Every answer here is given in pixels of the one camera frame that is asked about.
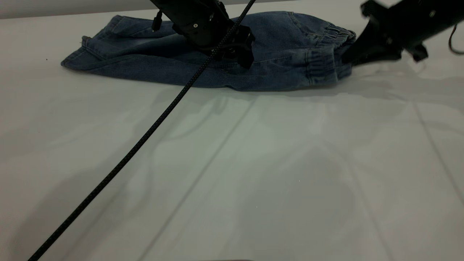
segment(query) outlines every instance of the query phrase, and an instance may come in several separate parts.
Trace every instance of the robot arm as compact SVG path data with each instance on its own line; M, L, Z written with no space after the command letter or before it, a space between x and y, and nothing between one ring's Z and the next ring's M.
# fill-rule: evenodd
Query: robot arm
M153 30L159 29L161 14L173 22L173 29L209 55L233 25L224 5L218 0L151 0L159 12ZM344 63L360 65L380 60L398 60L403 50L415 61L428 57L422 42L464 20L464 0L402 0L386 8L374 0L361 6L370 21L357 41L343 54ZM251 29L239 26L233 39L221 49L217 60L227 57L250 68Z
M344 63L398 60L403 50L421 61L428 57L424 40L464 20L462 0L402 0L390 8L369 0L361 10L370 20L343 54Z
M181 34L200 52L210 55L221 39L233 26L224 4L218 0L150 0L160 10L154 19L152 29L156 31L161 25L164 13L174 22L173 29ZM255 40L251 29L240 25L229 41L223 45L215 59L223 57L237 59L237 62L250 68L254 61L251 46Z

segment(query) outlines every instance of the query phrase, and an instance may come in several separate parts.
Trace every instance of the jeans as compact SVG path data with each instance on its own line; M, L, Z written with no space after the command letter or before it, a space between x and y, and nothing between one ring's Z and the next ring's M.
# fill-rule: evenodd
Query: jeans
M153 32L151 20L115 16L95 37L61 65L93 74L185 85L207 56L196 51L164 21ZM256 37L249 70L233 60L213 61L195 87L237 91L288 91L331 85L351 74L341 55L355 41L354 32L313 16L290 12L249 14L242 25Z

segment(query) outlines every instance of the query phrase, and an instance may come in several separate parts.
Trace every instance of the white table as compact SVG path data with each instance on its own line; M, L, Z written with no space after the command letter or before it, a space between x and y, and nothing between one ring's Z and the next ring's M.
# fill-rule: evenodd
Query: white table
M250 13L307 13L359 34L360 4ZM59 65L113 15L0 20L2 261L26 260L181 89ZM191 89L41 260L461 261L464 58L449 34L426 42L423 63L405 54L333 88Z

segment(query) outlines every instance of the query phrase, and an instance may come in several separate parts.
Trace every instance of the black cable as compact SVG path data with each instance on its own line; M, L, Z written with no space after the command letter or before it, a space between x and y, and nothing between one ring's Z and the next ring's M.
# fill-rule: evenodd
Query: black cable
M93 189L92 192L79 204L79 206L69 215L68 218L53 232L53 234L35 251L35 253L29 258L29 261L37 261L41 256L50 248L53 243L64 233L64 231L73 223L74 220L84 211L84 209L95 199L95 197L109 184L109 182L122 170L122 168L132 159L132 157L137 153L137 151L145 144L145 142L150 138L150 136L155 132L155 130L161 125L161 123L166 119L166 117L172 112L174 107L180 102L182 97L187 93L187 91L192 87L194 82L206 69L208 64L212 61L213 57L218 53L219 49L229 40L230 36L235 33L238 26L242 22L246 13L250 10L251 6L255 0L250 0L248 5L243 10L242 14L237 18L237 21L234 23L232 28L227 32L224 38L219 42L218 46L213 49L211 55L206 59L206 61L200 66L198 71L193 75L190 81L185 85L177 97L172 101L168 108L161 114L161 116L155 121L155 123L150 127L150 129L142 136L142 138L135 144L135 146L129 151L129 153L114 167L114 169Z
M453 35L454 33L456 32L456 29L458 28L458 25L455 25L454 28L453 28L453 32L451 32L451 35L450 35L450 39L448 41L448 47L450 48L450 51L453 53L453 54L456 54L456 55L464 55L464 52L463 51L458 51L456 49L454 49L453 47L453 43L451 42L451 40L453 39Z

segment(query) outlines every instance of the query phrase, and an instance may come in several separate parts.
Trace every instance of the table surface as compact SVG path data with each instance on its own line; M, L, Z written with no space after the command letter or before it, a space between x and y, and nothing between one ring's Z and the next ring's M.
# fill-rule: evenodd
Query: table surface
M250 13L359 34L360 4ZM113 15L0 20L0 260L27 260L181 89L60 66ZM464 58L449 34L425 43L425 62L405 54L331 88L191 89L41 260L462 260Z

